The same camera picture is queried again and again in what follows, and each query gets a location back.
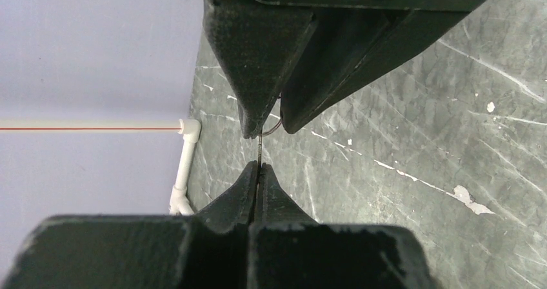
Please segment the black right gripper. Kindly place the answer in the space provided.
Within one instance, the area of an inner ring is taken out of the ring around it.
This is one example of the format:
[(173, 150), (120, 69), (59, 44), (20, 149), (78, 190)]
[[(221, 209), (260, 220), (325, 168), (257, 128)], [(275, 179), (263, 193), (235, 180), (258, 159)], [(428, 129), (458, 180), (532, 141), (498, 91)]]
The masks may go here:
[(326, 10), (281, 92), (294, 134), (327, 108), (431, 46), (486, 0), (254, 0)]

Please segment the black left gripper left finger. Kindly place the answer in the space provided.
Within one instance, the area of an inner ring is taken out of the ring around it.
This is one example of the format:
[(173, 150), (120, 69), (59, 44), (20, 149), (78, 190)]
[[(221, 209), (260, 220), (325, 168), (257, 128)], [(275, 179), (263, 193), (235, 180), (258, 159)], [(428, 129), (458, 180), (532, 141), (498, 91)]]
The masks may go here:
[(24, 240), (2, 288), (245, 288), (260, 166), (199, 213), (56, 215)]

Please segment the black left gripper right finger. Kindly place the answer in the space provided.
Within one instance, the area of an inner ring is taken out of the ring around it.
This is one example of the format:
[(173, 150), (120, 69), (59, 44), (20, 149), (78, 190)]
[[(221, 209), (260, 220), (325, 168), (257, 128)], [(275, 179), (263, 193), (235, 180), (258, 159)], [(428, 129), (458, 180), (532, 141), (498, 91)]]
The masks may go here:
[(407, 228), (320, 224), (260, 169), (252, 223), (253, 288), (435, 288), (424, 250)]

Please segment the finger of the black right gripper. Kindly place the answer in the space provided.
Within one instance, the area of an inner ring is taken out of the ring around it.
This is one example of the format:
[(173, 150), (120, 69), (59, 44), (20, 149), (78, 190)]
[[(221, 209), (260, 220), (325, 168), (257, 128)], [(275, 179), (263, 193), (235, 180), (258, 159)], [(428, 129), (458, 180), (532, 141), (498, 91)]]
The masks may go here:
[(259, 135), (316, 29), (307, 8), (203, 0), (204, 34), (236, 98), (241, 133)]

